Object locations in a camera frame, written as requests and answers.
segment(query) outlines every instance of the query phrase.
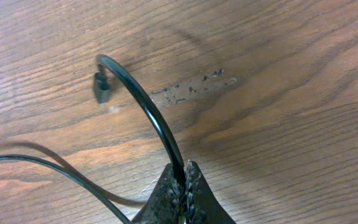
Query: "cable end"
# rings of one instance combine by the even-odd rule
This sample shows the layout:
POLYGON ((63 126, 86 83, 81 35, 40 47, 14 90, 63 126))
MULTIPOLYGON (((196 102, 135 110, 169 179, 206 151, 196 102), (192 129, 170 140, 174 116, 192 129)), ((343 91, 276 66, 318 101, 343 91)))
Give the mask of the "cable end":
POLYGON ((93 93, 99 104, 107 103, 110 99, 111 87, 106 75, 96 72, 93 78, 93 93))

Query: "black wire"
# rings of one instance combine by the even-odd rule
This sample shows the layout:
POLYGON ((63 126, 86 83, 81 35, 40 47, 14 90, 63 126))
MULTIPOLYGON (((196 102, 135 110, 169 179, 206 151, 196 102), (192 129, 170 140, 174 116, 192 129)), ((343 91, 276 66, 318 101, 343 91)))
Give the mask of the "black wire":
POLYGON ((138 102, 140 107, 146 113, 150 122, 153 124, 155 130, 157 131, 160 139, 165 146, 165 149, 168 152, 169 158, 172 163, 173 173, 176 177, 179 184, 185 184, 185 172, 183 170, 183 159, 181 157, 178 145, 173 137, 171 130, 168 127, 167 122, 165 122, 160 111, 154 105, 150 97, 146 94, 143 88, 138 84, 138 82, 123 68, 118 62, 111 59, 106 55, 98 55, 96 57, 96 63, 99 69, 99 75, 102 77, 106 76, 105 68, 107 68, 111 73, 113 73, 124 86, 128 89, 131 95, 138 102))
POLYGON ((58 154, 56 154, 49 148, 42 146, 40 144, 37 144, 34 142, 27 142, 27 141, 11 141, 11 142, 6 142, 6 143, 0 145, 0 147, 27 147, 27 148, 42 152, 45 155, 49 156, 54 161, 56 161, 58 163, 58 165, 62 166, 66 170, 72 172, 73 174, 77 175, 78 177, 82 178, 85 182, 89 183, 90 186, 92 186, 96 190, 100 191, 110 201, 121 204, 121 205, 126 205, 129 207, 135 207, 135 208, 143 207, 146 204, 146 202, 139 202, 139 201, 126 199, 124 197, 120 197, 120 196, 115 195, 115 194, 109 192, 108 190, 100 187, 99 185, 92 182, 92 180, 89 180, 87 177, 85 177, 83 174, 81 174, 70 163, 68 163, 66 160, 61 158, 58 154))
POLYGON ((65 175, 66 177, 68 177, 72 181, 74 181, 77 184, 79 184, 82 187, 84 187, 87 191, 91 192, 108 209, 110 209, 110 211, 112 211, 113 214, 115 214, 115 216, 117 216, 117 218, 120 219, 120 221, 122 221, 124 224, 131 223, 131 221, 113 203, 111 203, 101 192, 99 192, 94 187, 90 186, 90 184, 85 182, 83 179, 78 177, 76 174, 70 172, 69 170, 66 170, 65 168, 63 168, 63 167, 61 167, 59 165, 56 165, 56 164, 54 164, 52 162, 49 162, 49 161, 46 161, 45 159, 40 159, 40 158, 36 158, 36 157, 32 157, 32 156, 26 156, 26 155, 15 155, 15 154, 0 156, 0 161, 3 161, 3 160, 27 161, 27 162, 33 162, 33 163, 40 164, 42 166, 51 168, 51 169, 53 169, 53 170, 65 175))

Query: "table surface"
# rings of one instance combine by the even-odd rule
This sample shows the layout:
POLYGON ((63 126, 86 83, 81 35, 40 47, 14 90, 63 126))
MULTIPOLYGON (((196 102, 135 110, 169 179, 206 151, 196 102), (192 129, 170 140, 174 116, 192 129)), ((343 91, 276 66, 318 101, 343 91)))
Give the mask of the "table surface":
MULTIPOLYGON (((0 154, 47 147, 132 217, 169 160, 122 84, 97 104, 97 54, 236 222, 358 223, 358 0, 0 1, 0 154)), ((0 223, 117 222, 66 177, 0 162, 0 223)))

